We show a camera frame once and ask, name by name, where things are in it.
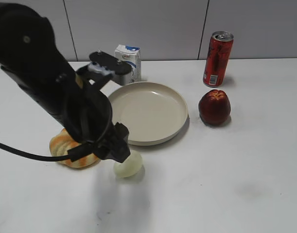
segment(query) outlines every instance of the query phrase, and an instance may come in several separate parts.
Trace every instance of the beige plate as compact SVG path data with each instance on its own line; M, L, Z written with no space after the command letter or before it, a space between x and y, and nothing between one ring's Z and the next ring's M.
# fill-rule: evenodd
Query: beige plate
M113 122L129 129L132 145L163 143L177 135L188 117L183 97L157 83L131 83L108 98L113 107Z

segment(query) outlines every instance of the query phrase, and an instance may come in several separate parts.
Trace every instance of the soda can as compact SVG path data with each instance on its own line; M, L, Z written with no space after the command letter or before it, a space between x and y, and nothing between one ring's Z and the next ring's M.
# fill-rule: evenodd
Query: soda can
M233 42L234 36L231 33L219 31L212 34L203 74L205 85L217 87L222 84Z

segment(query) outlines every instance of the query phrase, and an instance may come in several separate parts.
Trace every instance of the egg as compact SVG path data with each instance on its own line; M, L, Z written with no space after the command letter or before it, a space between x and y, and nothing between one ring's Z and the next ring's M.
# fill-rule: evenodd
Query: egg
M114 164L114 172L117 177L125 178L135 175L142 167L143 159L138 151L131 150L129 157L123 162Z

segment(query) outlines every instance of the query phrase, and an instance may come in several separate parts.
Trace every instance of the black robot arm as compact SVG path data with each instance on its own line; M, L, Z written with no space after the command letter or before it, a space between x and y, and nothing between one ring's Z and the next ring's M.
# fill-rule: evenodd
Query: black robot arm
M101 159L123 162L130 154L129 131L122 124L113 125L111 104L100 89L129 73L131 66L100 51L90 58L99 72L83 67L76 73L57 50L47 18L27 6L0 3L1 69L82 143L61 158L36 156L1 143L0 148L42 161L75 161L93 152Z

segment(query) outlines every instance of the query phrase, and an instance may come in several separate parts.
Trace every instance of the white carton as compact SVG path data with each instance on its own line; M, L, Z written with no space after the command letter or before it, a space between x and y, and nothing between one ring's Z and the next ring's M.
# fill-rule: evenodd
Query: white carton
M140 49L126 45L118 45L115 57L131 65L132 71L127 75L125 82L134 83L142 81L140 70Z

